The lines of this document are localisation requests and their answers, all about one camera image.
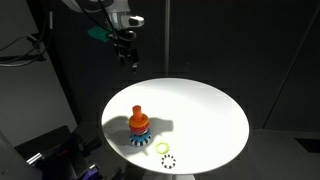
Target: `green ring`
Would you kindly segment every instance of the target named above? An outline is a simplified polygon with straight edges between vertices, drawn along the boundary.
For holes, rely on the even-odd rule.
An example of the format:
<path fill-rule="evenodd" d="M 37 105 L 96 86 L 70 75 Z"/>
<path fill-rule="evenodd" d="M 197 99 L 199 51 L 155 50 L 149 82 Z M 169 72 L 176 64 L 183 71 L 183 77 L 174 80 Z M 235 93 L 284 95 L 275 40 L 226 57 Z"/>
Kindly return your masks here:
<path fill-rule="evenodd" d="M 163 151 L 160 151 L 158 148 L 160 145 L 164 145 L 166 146 L 166 148 L 163 150 Z M 156 151 L 159 153 L 159 154 L 166 154 L 168 151 L 169 151 L 169 144 L 166 143 L 166 142 L 159 142 L 157 145 L 156 145 Z"/>

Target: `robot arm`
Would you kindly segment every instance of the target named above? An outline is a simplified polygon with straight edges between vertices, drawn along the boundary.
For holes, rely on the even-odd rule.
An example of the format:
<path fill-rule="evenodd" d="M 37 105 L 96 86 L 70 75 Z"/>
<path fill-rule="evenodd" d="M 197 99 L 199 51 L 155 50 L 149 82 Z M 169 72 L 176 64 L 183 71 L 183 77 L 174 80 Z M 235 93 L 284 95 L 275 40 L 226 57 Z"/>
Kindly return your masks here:
<path fill-rule="evenodd" d="M 101 6 L 98 0 L 62 0 L 70 9 L 75 12 L 83 12 L 79 6 L 89 12 L 101 11 Z M 127 0 L 101 0 L 103 6 L 108 12 L 109 18 L 117 30 L 127 28 L 141 27 L 144 24 L 144 19 L 140 16 L 132 16 Z"/>
<path fill-rule="evenodd" d="M 101 4 L 105 8 L 106 18 L 112 23 L 111 29 L 115 55 L 121 65 L 125 61 L 131 64 L 131 71 L 135 73 L 139 63 L 138 51 L 131 46 L 131 42 L 136 34 L 131 28 L 141 27 L 144 24 L 144 18 L 133 16 L 127 0 L 62 0 L 71 10 L 82 13 L 95 13 L 102 11 Z"/>

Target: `black and white ring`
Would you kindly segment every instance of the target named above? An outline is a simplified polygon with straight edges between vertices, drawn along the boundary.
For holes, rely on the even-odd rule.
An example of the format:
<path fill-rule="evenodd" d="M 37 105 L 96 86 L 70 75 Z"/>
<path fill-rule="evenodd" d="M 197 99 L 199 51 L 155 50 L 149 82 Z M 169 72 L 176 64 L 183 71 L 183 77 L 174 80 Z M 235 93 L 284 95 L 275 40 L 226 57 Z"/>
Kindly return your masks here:
<path fill-rule="evenodd" d="M 144 141 L 138 141 L 137 139 L 133 139 L 132 137 L 130 137 L 130 142 L 134 146 L 146 145 L 150 142 L 150 140 L 151 140 L 151 135 L 149 135 L 146 139 L 144 139 Z"/>
<path fill-rule="evenodd" d="M 170 154 L 165 154 L 161 160 L 162 166 L 166 169 L 172 169 L 176 166 L 176 159 Z"/>

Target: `cable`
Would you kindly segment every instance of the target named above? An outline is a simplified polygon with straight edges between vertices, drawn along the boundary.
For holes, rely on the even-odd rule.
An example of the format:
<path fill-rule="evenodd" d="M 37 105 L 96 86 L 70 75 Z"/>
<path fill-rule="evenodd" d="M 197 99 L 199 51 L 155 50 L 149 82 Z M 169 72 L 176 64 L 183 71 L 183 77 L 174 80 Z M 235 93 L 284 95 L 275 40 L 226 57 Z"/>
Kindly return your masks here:
<path fill-rule="evenodd" d="M 39 58 L 41 58 L 44 55 L 44 53 L 47 52 L 47 50 L 49 49 L 49 46 L 51 44 L 51 40 L 52 40 L 52 31 L 50 31 L 50 33 L 49 33 L 49 39 L 48 39 L 48 42 L 47 42 L 45 49 L 38 55 L 38 57 L 36 57 L 28 62 L 20 63 L 20 64 L 0 64 L 0 67 L 21 67 L 21 66 L 26 66 L 26 65 L 29 65 L 29 64 L 36 62 Z"/>
<path fill-rule="evenodd" d="M 40 34 L 40 37 L 38 39 L 38 41 L 34 44 L 34 46 L 32 47 L 32 49 L 30 49 L 28 52 L 26 52 L 24 55 L 20 56 L 20 57 L 17 57 L 17 58 L 14 58 L 14 59 L 11 59 L 11 60 L 8 60 L 8 61 L 2 61 L 1 64 L 9 64 L 9 63 L 13 63 L 15 61 L 18 61 L 20 59 L 23 59 L 25 58 L 26 56 L 28 56 L 32 51 L 34 51 L 36 48 L 38 48 L 39 44 L 41 43 L 41 41 L 43 40 L 43 37 L 44 37 L 44 34 L 45 34 L 45 30 L 46 30 L 46 25 L 47 25 L 47 18 L 45 18 L 45 21 L 43 23 L 43 27 L 42 27 L 42 31 L 41 31 L 41 34 Z"/>
<path fill-rule="evenodd" d="M 126 33 L 131 33 L 131 34 L 132 34 L 132 38 L 125 38 L 125 37 L 122 37 L 122 36 L 118 35 L 118 34 L 116 33 L 116 29 L 114 28 L 114 26 L 113 26 L 113 24 L 112 24 L 112 22 L 111 22 L 111 20 L 110 20 L 110 17 L 109 17 L 109 15 L 108 15 L 107 10 L 104 8 L 104 6 L 103 6 L 103 4 L 102 4 L 102 1 L 101 1 L 101 0 L 98 0 L 98 2 L 99 2 L 100 8 L 101 8 L 101 10 L 102 10 L 105 18 L 106 18 L 107 21 L 108 21 L 109 26 L 110 26 L 111 29 L 112 29 L 112 32 L 113 32 L 113 34 L 114 34 L 114 37 L 113 37 L 114 39 L 118 39 L 118 38 L 119 38 L 119 39 L 122 39 L 122 40 L 124 40 L 124 41 L 132 41 L 132 40 L 134 40 L 134 39 L 137 37 L 137 34 L 136 34 L 135 32 L 133 32 L 133 31 L 126 31 Z"/>
<path fill-rule="evenodd" d="M 10 44 L 8 44 L 8 45 L 6 45 L 5 47 L 1 48 L 0 51 L 3 51 L 3 50 L 5 50 L 5 49 L 7 49 L 8 47 L 10 47 L 11 45 L 13 45 L 13 44 L 16 43 L 17 41 L 19 41 L 19 40 L 21 40 L 21 39 L 23 39 L 23 38 L 26 38 L 26 37 L 27 37 L 27 36 L 21 36 L 21 37 L 15 39 L 15 40 L 12 41 Z"/>
<path fill-rule="evenodd" d="M 84 7 L 82 6 L 81 2 L 79 0 L 76 0 L 76 2 L 78 3 L 79 7 L 81 8 L 81 10 L 87 15 L 87 17 L 94 22 L 96 25 L 98 25 L 99 27 L 103 28 L 104 30 L 108 30 L 108 28 L 104 27 L 103 25 L 101 25 L 98 21 L 96 21 L 95 19 L 93 19 L 93 17 L 91 17 L 89 15 L 89 13 L 84 9 Z"/>
<path fill-rule="evenodd" d="M 112 30 L 112 32 L 113 32 L 114 38 L 117 39 L 118 37 L 117 37 L 116 30 L 115 30 L 114 27 L 113 27 L 113 24 L 112 24 L 112 22 L 111 22 L 111 20 L 110 20 L 110 17 L 109 17 L 109 15 L 108 15 L 107 10 L 104 8 L 101 0 L 98 0 L 98 2 L 99 2 L 100 8 L 101 8 L 101 10 L 102 10 L 105 18 L 106 18 L 107 21 L 108 21 L 108 24 L 109 24 L 109 26 L 110 26 L 110 28 L 111 28 L 111 30 Z"/>

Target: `table surface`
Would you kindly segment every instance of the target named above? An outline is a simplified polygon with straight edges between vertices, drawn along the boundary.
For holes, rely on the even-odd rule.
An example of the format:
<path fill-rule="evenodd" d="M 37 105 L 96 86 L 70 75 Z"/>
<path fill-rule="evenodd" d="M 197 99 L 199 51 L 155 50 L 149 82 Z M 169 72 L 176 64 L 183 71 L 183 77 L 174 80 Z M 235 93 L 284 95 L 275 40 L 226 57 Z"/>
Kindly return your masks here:
<path fill-rule="evenodd" d="M 142 147 L 129 140 L 128 119 L 134 105 L 142 107 L 150 122 L 152 140 Z M 242 151 L 249 136 L 247 117 L 231 97 L 204 83 L 177 78 L 147 80 L 123 89 L 106 105 L 102 128 L 120 156 L 167 174 L 219 168 Z M 162 159 L 164 155 L 156 150 L 161 142 L 169 145 L 166 156 L 174 158 Z M 165 168 L 162 161 L 175 165 Z"/>

